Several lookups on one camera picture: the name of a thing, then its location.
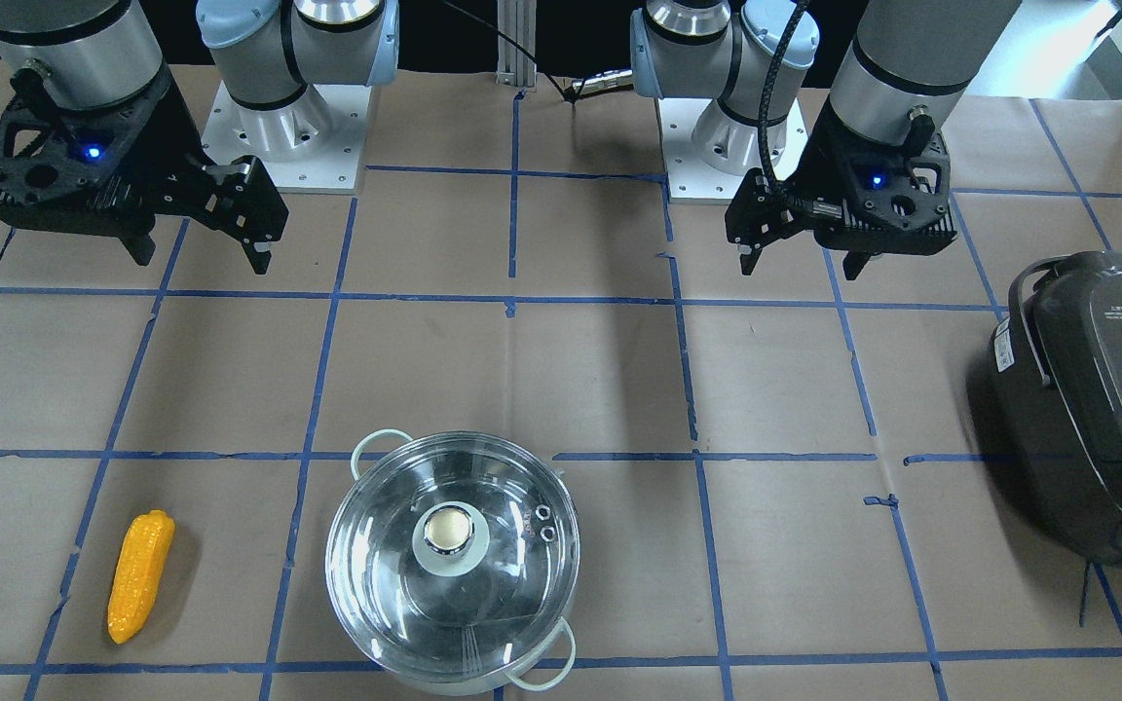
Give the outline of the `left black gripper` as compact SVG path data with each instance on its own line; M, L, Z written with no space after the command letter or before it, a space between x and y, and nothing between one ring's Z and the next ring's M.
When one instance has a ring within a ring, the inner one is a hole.
M874 142L842 122L825 103L791 177L785 203L765 175L744 173L725 212L725 232L743 276L770 245L801 231L845 251L844 278L854 282L881 253L934 256L956 239L949 203L947 142L923 107L904 116L901 142Z

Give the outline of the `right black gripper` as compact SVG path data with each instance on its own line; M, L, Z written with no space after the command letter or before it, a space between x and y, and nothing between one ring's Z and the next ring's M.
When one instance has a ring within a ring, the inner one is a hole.
M241 245L264 276L286 207L266 164L206 157L172 71L105 107L62 108L40 63L12 75L0 117L0 221L22 230L113 237L150 265L157 216L190 216Z

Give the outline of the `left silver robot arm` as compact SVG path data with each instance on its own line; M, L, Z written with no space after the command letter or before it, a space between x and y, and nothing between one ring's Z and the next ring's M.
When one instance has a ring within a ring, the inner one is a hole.
M792 173L773 153L824 49L806 1L647 1L629 18L635 92L705 98L736 132L741 183L723 216L751 275L770 245L809 232L858 278L877 256L935 256L956 239L941 133L1019 10L1017 1L859 1Z

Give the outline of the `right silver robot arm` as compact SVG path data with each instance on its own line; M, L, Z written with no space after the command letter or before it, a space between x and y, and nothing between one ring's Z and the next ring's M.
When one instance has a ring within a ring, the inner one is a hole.
M396 1L187 1L206 96L142 1L0 1L0 221L105 237L151 262L159 216L272 262L285 192L355 190L370 90L399 66Z

